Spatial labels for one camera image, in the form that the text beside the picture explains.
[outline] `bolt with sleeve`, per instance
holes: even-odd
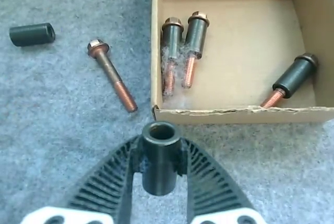
[[[315,55],[304,53],[298,56],[284,74],[272,85],[273,92],[261,104],[261,107],[274,107],[282,98],[290,98],[305,80],[316,73],[317,68],[318,59]]]
[[[164,95],[171,96],[175,84],[175,68],[180,54],[183,25],[178,18],[170,17],[162,25],[162,57],[166,60],[164,70]]]
[[[105,74],[108,76],[110,82],[114,86],[114,89],[128,112],[134,112],[137,110],[137,104],[132,98],[130,92],[124,85],[120,75],[116,68],[109,60],[107,52],[109,51],[109,45],[101,40],[92,40],[88,44],[88,55],[95,58],[100,66],[103,68]]]
[[[188,31],[185,40],[187,61],[183,79],[183,87],[193,85],[196,61],[202,58],[207,28],[210,21],[206,14],[196,11],[188,20]]]

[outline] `bolt thread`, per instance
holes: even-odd
[[[195,66],[196,66],[196,56],[191,55],[189,56],[186,62],[185,75],[183,79],[184,88],[192,87],[194,80]]]
[[[280,89],[280,88],[277,88],[261,104],[261,107],[263,107],[263,108],[274,107],[284,96],[285,96],[284,90]]]
[[[164,95],[171,96],[174,91],[175,84],[175,63],[169,61],[167,64],[167,70],[165,74],[165,90]]]
[[[132,98],[130,92],[127,90],[126,86],[122,81],[116,81],[114,83],[114,88],[121,102],[125,106],[126,110],[131,113],[138,109],[136,102]]]

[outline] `bolt head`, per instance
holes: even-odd
[[[183,25],[182,22],[176,18],[176,17],[169,17],[165,23],[162,25],[162,30],[166,27],[166,26],[179,26],[182,28],[183,31]]]
[[[203,12],[201,12],[201,11],[196,11],[196,12],[194,12],[193,15],[191,15],[190,18],[188,19],[188,23],[189,23],[190,21],[192,21],[193,19],[201,19],[201,20],[204,20],[204,21],[207,23],[208,26],[210,25],[210,21],[209,21],[209,19],[208,19],[208,15],[205,14],[205,13],[203,13]]]
[[[95,58],[96,50],[101,49],[104,53],[107,53],[109,51],[109,46],[102,40],[96,39],[88,43],[87,49],[88,49],[88,55]]]

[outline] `torn cardboard edge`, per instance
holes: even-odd
[[[249,106],[246,108],[239,108],[239,109],[220,109],[220,110],[184,110],[184,109],[159,109],[157,105],[152,107],[152,113],[155,118],[156,111],[161,112],[168,112],[171,114],[180,114],[180,115],[189,115],[189,116],[208,116],[208,115],[223,115],[229,113],[239,113],[239,112],[246,112],[246,113],[259,113],[259,112],[289,112],[289,113],[299,113],[299,112],[314,112],[314,111],[321,111],[321,112],[334,112],[334,108],[327,108],[327,107],[310,107],[310,108],[262,108],[259,106]]]
[[[249,124],[306,123],[332,119],[334,108],[270,108],[248,107],[223,110],[167,110],[152,107],[155,120],[175,124]]]

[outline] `black cylindrical bushing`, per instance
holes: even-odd
[[[15,46],[29,46],[52,43],[56,34],[50,23],[11,27],[9,37]]]
[[[285,92],[284,98],[290,98],[302,83],[314,74],[318,67],[317,57],[305,53],[298,56],[284,74],[272,85],[273,90],[281,88]]]
[[[142,130],[142,149],[146,160],[142,185],[152,195],[174,190],[181,157],[179,130],[168,122],[153,122]]]
[[[182,39],[183,26],[178,18],[170,17],[162,25],[162,54],[168,58],[177,58]]]
[[[210,22],[206,14],[196,11],[189,18],[188,24],[186,47],[191,54],[200,59],[202,58],[205,36]]]

